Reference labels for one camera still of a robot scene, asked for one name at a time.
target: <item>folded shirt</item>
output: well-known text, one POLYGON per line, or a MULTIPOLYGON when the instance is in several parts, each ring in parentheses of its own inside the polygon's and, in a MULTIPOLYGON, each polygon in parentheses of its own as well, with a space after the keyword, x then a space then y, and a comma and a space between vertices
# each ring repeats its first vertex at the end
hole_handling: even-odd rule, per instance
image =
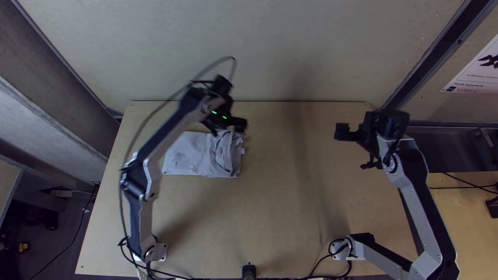
POLYGON ((236 178, 241 155, 245 153, 240 133, 229 129, 218 135, 184 132, 164 154, 163 175, 200 175, 211 178, 236 178))

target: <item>wire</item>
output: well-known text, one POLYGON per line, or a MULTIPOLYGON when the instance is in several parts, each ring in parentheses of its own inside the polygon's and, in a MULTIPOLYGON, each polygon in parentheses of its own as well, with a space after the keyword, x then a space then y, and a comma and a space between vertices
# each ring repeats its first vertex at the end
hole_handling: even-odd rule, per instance
MULTIPOLYGON (((338 253, 342 252, 344 249, 346 249, 348 247, 347 244, 344 244, 342 245, 341 247, 339 247, 339 249, 337 249, 337 251, 335 251, 335 253, 332 253, 330 251, 330 246, 332 245, 332 243, 336 242, 336 241, 344 241, 344 239, 336 239, 332 242, 329 243, 329 246, 328 246, 328 255, 326 256, 323 256, 320 260, 318 260, 318 262, 316 262, 315 266, 311 269, 310 273, 308 274, 308 276, 306 277, 303 277, 303 278, 297 278, 295 280, 308 280, 308 279, 315 279, 315 278, 329 278, 329 279, 340 279, 340 278, 343 278, 343 277, 347 277, 349 275, 349 273, 351 272, 351 269, 353 268, 353 264, 351 261, 348 261, 348 269, 346 270, 346 272, 342 275, 339 275, 339 276, 334 276, 334 275, 313 275, 313 273, 315 272, 316 268, 318 267, 318 265, 326 258, 328 257, 333 257, 335 255, 337 255, 338 253)), ((351 251, 352 251, 352 248, 350 248, 349 250, 349 256, 351 255, 351 251)))
POLYGON ((491 191, 491 190, 487 190, 487 189, 485 189, 485 188, 488 188, 488 187, 493 187, 493 186, 496 186, 496 184, 493 184, 493 185, 485 185, 485 186, 478 186, 478 185, 472 184, 472 183, 470 183, 470 182, 467 182, 467 181, 465 181, 465 180, 463 180, 463 179, 457 178, 457 177, 455 177, 455 176, 453 176, 453 175, 450 175, 450 174, 448 174, 448 173, 446 173, 446 172, 443 172, 443 174, 445 174, 446 176, 451 177, 451 178, 453 178, 453 179, 455 179, 455 180, 457 180, 457 181, 460 181, 460 182, 462 182, 462 183, 466 183, 466 184, 468 184, 468 185, 471 185, 472 187, 430 188, 431 190, 445 190, 445 189, 481 189, 481 190, 483 190, 483 191, 487 191, 487 192, 489 192, 489 193, 498 194, 498 192, 495 192, 495 191, 491 191))
MULTIPOLYGON (((233 80, 233 77, 235 75, 235 71, 237 69, 237 59, 235 59, 234 57, 231 57, 231 56, 227 56, 227 57, 222 57, 216 61, 214 61, 213 63, 209 64, 208 66, 206 66, 203 70, 201 70, 199 73, 197 73, 192 79, 191 81, 197 81, 197 80, 200 80, 205 74, 207 74, 209 71, 211 71, 212 69, 214 69, 215 67, 219 66, 220 64, 226 62, 226 61, 229 61, 231 60, 232 61, 232 67, 230 69, 230 73, 228 75, 228 80, 230 82, 232 82, 233 80)), ((133 135, 133 138, 131 139, 131 142, 130 142, 130 145, 128 146, 127 150, 126 150, 126 153, 124 154, 124 159, 123 159, 123 164, 122 166, 124 166, 128 160, 128 157, 130 156, 130 153, 131 153, 131 149, 133 148, 133 146, 135 145, 135 142, 136 140, 138 139, 138 137, 140 136, 140 134, 142 133, 142 131, 144 130, 145 128, 145 125, 147 125, 147 123, 151 120, 151 118, 157 114, 157 112, 159 112, 161 109, 163 109, 172 99, 175 99, 176 97, 178 97, 178 95, 180 95, 180 93, 182 93, 185 89, 187 89, 188 87, 190 87, 191 83, 188 83, 184 86, 182 86, 180 89, 178 89, 177 91, 175 91, 173 94, 170 95, 170 97, 164 101, 161 105, 159 105, 159 107, 157 107, 154 111, 152 111, 143 121, 142 123, 140 124, 140 127, 137 129, 137 131, 135 132, 135 134, 133 135)), ((177 278, 184 278, 184 279, 195 279, 195 278, 187 278, 187 277, 182 277, 182 276, 176 276, 173 274, 169 274, 169 273, 166 273, 166 272, 161 272, 161 271, 158 271, 158 270, 153 270, 151 268, 147 268, 147 267, 144 267, 142 265, 139 265, 136 263, 135 259, 133 258, 133 252, 131 251, 131 248, 128 246, 128 232, 126 230, 126 223, 125 223, 125 216, 123 214, 123 197, 122 197, 122 194, 123 194, 123 189, 121 188, 121 185, 119 185, 119 194, 118 194, 118 197, 119 197, 119 213, 120 213, 120 216, 121 216, 121 225, 123 227, 123 233, 125 234, 124 235, 124 239, 126 240, 126 245, 127 245, 127 248, 128 248, 128 251, 130 253, 130 256, 132 256, 131 260, 128 259, 126 256, 125 256, 125 252, 122 250, 122 247, 121 247, 121 251, 123 253, 123 256, 125 256, 125 258, 130 261, 134 266, 135 268, 138 270, 139 267, 141 268, 144 268, 147 270, 147 274, 150 274, 149 271, 154 271, 156 273, 161 273, 161 274, 164 274, 164 275, 169 275, 169 276, 172 276, 172 277, 177 277, 177 278)))
POLYGON ((71 245, 74 244, 76 238, 78 237, 79 230, 81 229, 81 224, 83 224, 83 218, 85 217, 85 212, 88 208, 88 205, 92 201, 93 195, 95 194, 95 191, 97 190, 97 187, 99 184, 94 184, 92 194, 90 195, 90 199, 87 202, 87 205, 85 205, 85 208, 83 209, 83 214, 81 215, 81 220, 79 221, 78 229, 76 230, 76 233, 74 234, 73 240, 71 243, 66 247, 66 249, 62 250, 57 256, 55 256, 51 261, 49 261, 42 269, 40 269, 35 275, 31 276, 30 280, 34 279, 38 274, 40 274, 45 268, 47 268, 53 261, 55 261, 57 258, 59 258, 71 245))
MULTIPOLYGON (((129 262, 129 263, 133 263, 134 261, 131 260, 130 258, 128 258, 128 256, 125 254, 125 251, 123 249, 123 246, 126 245, 126 242, 125 242, 126 238, 123 237, 123 239, 121 239, 121 241, 119 242, 118 246, 120 247, 121 249, 121 254, 123 255, 123 257, 129 262)), ((147 266, 143 266, 141 264, 136 264, 137 267, 139 268, 142 268, 142 269, 148 269, 149 271, 152 271, 152 272, 155 272, 155 273, 159 273, 159 274, 163 274, 163 275, 166 275, 166 276, 170 276, 170 277, 174 277, 174 278, 182 278, 182 279, 191 279, 191 280, 202 280, 202 278, 185 278, 183 276, 178 276, 178 275, 175 275, 175 274, 171 274, 171 273, 167 273, 167 272, 162 272, 162 271, 159 271, 159 270, 155 270, 155 269, 152 269, 150 268, 147 268, 147 266)))

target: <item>wooden table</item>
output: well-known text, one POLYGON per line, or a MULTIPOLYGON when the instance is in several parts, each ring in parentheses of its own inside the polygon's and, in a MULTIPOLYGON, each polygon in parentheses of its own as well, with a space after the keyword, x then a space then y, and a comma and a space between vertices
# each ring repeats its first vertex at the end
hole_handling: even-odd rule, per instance
MULTIPOLYGON (((160 104, 131 102, 125 111, 76 273, 136 276, 116 246, 123 237, 119 169, 140 124, 160 104)), ((159 111, 132 151, 175 109, 173 102, 159 111)), ((301 277, 326 254, 331 240, 362 232, 415 259, 397 189, 383 172, 359 168, 368 154, 358 144, 333 140, 336 122, 356 127, 367 109, 365 103, 236 102, 232 113, 249 121, 241 175, 163 178, 154 204, 153 233, 169 251, 166 261, 155 262, 153 268, 194 277, 237 278, 241 267, 251 262, 260 277, 301 277)), ((452 191, 437 191, 438 203, 451 201, 445 196, 452 191)), ((446 210, 442 212, 446 220, 446 210)), ((459 233, 452 226, 448 228, 455 240, 459 233)), ((338 275, 345 268, 345 263, 327 259, 316 272, 338 275)), ((351 275, 372 274, 383 272, 366 261, 354 263, 351 275)))
MULTIPOLYGON (((454 173, 454 176, 477 185, 495 184, 497 172, 454 173)), ((467 186, 444 174, 429 174, 431 187, 467 186)), ((439 212, 458 253, 460 280, 496 278, 498 254, 498 219, 492 219, 485 200, 496 195, 479 189, 432 190, 439 212)))

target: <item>poster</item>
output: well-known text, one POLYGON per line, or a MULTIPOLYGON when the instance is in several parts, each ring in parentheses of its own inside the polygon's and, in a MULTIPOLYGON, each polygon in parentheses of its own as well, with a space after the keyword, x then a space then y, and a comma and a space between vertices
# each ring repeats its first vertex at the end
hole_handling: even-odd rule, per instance
POLYGON ((498 94, 498 35, 441 92, 498 94))

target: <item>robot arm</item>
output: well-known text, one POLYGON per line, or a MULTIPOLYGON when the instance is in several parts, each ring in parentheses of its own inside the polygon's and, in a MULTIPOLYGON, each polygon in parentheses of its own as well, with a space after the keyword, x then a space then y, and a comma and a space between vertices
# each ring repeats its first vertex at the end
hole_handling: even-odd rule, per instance
POLYGON ((237 132, 247 126, 245 119, 232 117, 232 84, 218 75, 213 81, 197 81, 204 88, 190 86, 178 110, 124 165, 120 187, 130 204, 131 236, 127 246, 134 258, 144 263, 166 259, 167 245, 152 234, 152 203, 158 197, 161 172, 159 161, 178 137, 192 124, 201 122, 216 134, 216 129, 232 125, 237 132))
POLYGON ((347 244, 350 250, 335 260, 368 260, 394 279, 457 279, 457 253, 441 215, 427 187, 427 166, 413 138, 404 135, 409 116, 399 111, 367 112, 358 131, 347 124, 336 125, 334 138, 355 141, 370 153, 362 168, 377 167, 386 172, 399 189, 423 244, 424 252, 411 262, 379 245, 370 233, 348 235, 336 242, 331 252, 347 244))

